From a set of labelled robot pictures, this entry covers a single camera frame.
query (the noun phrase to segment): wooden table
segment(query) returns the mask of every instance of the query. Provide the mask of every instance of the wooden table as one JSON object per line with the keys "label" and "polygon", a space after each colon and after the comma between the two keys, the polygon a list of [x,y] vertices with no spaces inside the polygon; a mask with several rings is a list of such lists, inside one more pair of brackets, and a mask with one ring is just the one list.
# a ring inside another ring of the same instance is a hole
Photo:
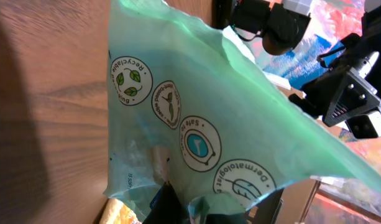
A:
{"label": "wooden table", "polygon": [[[210,23],[211,1],[168,3]],[[0,223],[98,222],[108,11],[102,0],[0,0]]]}

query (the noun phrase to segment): black object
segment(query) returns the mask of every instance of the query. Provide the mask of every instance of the black object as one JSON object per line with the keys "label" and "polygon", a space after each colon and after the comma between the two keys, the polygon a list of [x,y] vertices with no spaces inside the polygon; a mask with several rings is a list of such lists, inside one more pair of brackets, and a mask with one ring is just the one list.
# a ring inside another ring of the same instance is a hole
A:
{"label": "black object", "polygon": [[207,215],[206,224],[247,224],[244,214],[236,215]]}
{"label": "black object", "polygon": [[258,204],[257,214],[254,219],[249,219],[252,223],[266,223],[274,224],[283,206],[283,195],[284,189],[278,190],[270,194],[267,198]]}
{"label": "black object", "polygon": [[329,70],[302,86],[306,98],[292,95],[289,99],[314,118],[323,115],[329,127],[347,121],[356,138],[376,138],[366,115],[381,104],[381,7],[366,12],[362,26],[362,37],[350,34],[341,40],[341,50],[346,50],[328,66],[323,58],[338,50],[318,57]]}
{"label": "black object", "polygon": [[183,209],[173,187],[165,183],[161,188],[160,198],[143,224],[181,224],[187,213]]}
{"label": "black object", "polygon": [[272,10],[264,0],[215,0],[215,28],[230,25],[236,32],[240,28],[263,38],[264,49],[272,55],[280,55],[294,49],[302,40],[310,22],[309,16],[289,11],[283,4],[275,3]]}

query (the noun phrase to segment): circular icon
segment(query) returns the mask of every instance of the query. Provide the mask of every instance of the circular icon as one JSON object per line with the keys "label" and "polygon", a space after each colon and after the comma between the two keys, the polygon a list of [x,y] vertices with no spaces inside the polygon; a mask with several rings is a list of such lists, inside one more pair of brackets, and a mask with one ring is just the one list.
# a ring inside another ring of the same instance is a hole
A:
{"label": "circular icon", "polygon": [[115,59],[111,64],[110,79],[121,103],[127,106],[143,102],[153,87],[153,77],[149,68],[134,57]]}
{"label": "circular icon", "polygon": [[180,148],[186,164],[198,172],[214,168],[221,157],[221,138],[215,127],[198,116],[185,118],[180,125]]}
{"label": "circular icon", "polygon": [[155,115],[170,128],[178,127],[181,102],[177,87],[172,81],[165,81],[154,90],[152,107]]}
{"label": "circular icon", "polygon": [[216,171],[213,185],[215,193],[231,194],[244,208],[275,189],[276,183],[269,172],[247,159],[233,159],[222,164]]}

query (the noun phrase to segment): translucent plastic bag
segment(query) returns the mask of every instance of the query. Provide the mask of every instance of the translucent plastic bag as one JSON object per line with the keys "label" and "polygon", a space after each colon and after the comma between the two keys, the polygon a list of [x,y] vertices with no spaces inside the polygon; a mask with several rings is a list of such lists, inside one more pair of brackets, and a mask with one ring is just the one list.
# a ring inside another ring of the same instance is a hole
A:
{"label": "translucent plastic bag", "polygon": [[381,191],[381,176],[220,30],[162,1],[111,1],[108,65],[105,194],[140,220],[165,181],[193,218],[244,212],[311,175],[355,177]]}

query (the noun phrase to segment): green leaf logo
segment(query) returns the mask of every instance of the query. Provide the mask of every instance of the green leaf logo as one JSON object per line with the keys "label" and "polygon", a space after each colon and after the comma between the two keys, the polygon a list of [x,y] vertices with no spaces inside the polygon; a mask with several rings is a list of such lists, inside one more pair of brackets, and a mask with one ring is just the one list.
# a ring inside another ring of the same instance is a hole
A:
{"label": "green leaf logo", "polygon": [[132,70],[129,74],[130,78],[135,82],[140,82],[140,75],[138,71]]}
{"label": "green leaf logo", "polygon": [[120,86],[122,84],[124,84],[124,75],[122,74],[122,72],[120,74],[118,74],[116,81],[117,81],[117,85],[118,85],[118,90],[120,90]]}
{"label": "green leaf logo", "polygon": [[168,94],[168,102],[170,102],[170,103],[172,102],[172,93]]}
{"label": "green leaf logo", "polygon": [[173,119],[173,106],[172,103],[170,103],[170,114],[171,114],[171,121]]}
{"label": "green leaf logo", "polygon": [[127,94],[128,96],[136,96],[138,91],[140,91],[141,89],[142,87],[140,87],[140,89],[138,90],[135,87],[129,87],[128,89],[124,91],[124,93]]}

